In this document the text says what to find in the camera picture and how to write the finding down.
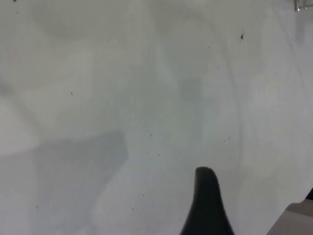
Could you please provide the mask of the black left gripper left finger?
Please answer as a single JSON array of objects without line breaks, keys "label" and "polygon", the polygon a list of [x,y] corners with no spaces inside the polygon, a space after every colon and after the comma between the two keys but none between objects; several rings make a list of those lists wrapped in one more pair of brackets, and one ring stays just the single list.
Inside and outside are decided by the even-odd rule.
[{"label": "black left gripper left finger", "polygon": [[195,170],[193,202],[181,234],[234,234],[224,209],[217,176],[208,167]]}]

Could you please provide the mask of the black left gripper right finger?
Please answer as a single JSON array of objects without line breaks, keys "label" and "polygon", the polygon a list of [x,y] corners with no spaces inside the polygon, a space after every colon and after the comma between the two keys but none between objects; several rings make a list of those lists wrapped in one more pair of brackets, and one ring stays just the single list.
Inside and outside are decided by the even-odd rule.
[{"label": "black left gripper right finger", "polygon": [[288,205],[267,234],[313,235],[313,189],[302,202]]}]

